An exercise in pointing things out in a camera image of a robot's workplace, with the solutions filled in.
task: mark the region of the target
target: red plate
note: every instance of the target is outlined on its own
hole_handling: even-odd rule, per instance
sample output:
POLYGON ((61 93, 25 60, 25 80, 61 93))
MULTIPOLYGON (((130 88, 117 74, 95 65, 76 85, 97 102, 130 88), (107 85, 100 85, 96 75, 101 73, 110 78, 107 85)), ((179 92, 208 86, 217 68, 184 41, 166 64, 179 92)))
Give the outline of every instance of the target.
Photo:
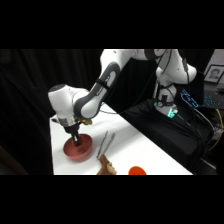
POLYGON ((72 138, 64 145, 64 153, 72 160, 81 160, 88 156, 92 151, 93 140, 89 135, 80 135, 81 145, 75 146, 72 138))

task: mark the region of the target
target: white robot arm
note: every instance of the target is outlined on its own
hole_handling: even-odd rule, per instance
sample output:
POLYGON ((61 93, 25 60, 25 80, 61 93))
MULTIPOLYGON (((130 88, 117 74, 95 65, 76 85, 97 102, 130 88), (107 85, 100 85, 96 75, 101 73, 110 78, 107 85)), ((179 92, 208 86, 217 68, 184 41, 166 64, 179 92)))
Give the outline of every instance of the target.
MULTIPOLYGON (((58 85, 50 89, 49 99, 57 114, 58 122, 65 128, 66 132, 72 134, 74 142, 78 144, 78 122, 80 120, 90 120, 97 116, 102 102, 107 98, 128 61, 131 58, 137 60, 159 60, 161 57, 162 60, 160 61, 156 74, 160 86, 164 86, 164 88, 160 90, 158 102, 155 107, 160 113, 173 117, 177 113, 177 109, 173 102, 176 89, 172 84, 188 83, 182 58, 178 50, 105 49, 100 59, 102 66, 101 75, 90 92, 85 89, 72 88, 66 85, 58 85)), ((191 66, 188 66, 188 69, 189 81, 191 82, 197 72, 191 66)))

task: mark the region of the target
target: small orange object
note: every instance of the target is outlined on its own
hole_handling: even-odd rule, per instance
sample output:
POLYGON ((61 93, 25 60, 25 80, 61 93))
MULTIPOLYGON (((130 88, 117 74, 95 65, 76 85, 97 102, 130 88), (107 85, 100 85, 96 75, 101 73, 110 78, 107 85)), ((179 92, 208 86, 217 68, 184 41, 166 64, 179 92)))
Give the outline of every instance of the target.
POLYGON ((142 168, 135 166, 130 169, 129 175, 130 176, 146 176, 147 174, 142 168))
POLYGON ((76 146, 70 138, 64 145, 64 153, 72 160, 81 160, 87 157, 91 151, 93 146, 93 140, 89 135, 80 135, 80 145, 76 146))

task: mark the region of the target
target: table surface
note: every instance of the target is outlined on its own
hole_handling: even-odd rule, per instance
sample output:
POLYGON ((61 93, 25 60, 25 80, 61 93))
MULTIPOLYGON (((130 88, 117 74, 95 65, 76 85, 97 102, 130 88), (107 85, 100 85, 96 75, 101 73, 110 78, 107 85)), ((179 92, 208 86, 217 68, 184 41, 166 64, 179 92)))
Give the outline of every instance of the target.
MULTIPOLYGON (((101 110, 115 113, 107 105, 103 105, 101 110)), ((50 128, 55 175, 96 175, 101 169, 96 156, 107 130, 109 133, 103 149, 115 132, 116 138, 105 155, 118 175, 128 175, 134 166, 143 168, 147 175, 192 175, 119 115, 100 112, 93 119, 93 125, 81 125, 79 133, 92 137, 93 149, 89 156, 79 162, 69 159, 63 152, 63 146, 71 136, 51 119, 50 128)))

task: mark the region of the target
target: black curtain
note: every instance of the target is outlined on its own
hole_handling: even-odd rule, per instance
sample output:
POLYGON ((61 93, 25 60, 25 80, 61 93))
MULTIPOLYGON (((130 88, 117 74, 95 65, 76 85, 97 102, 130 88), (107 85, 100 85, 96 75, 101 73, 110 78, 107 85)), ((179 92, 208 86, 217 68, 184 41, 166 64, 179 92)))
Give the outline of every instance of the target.
MULTIPOLYGON (((197 67, 200 54, 206 49, 184 50, 189 63, 197 67)), ((49 118, 55 113, 48 90, 57 84, 90 90, 101 72, 102 52, 103 49, 0 50, 0 145, 29 174, 53 174, 49 118)), ((155 68, 154 61, 131 59, 120 75, 109 106, 117 112, 132 106, 155 68)), ((154 76, 139 103, 152 96, 155 80, 154 76)))

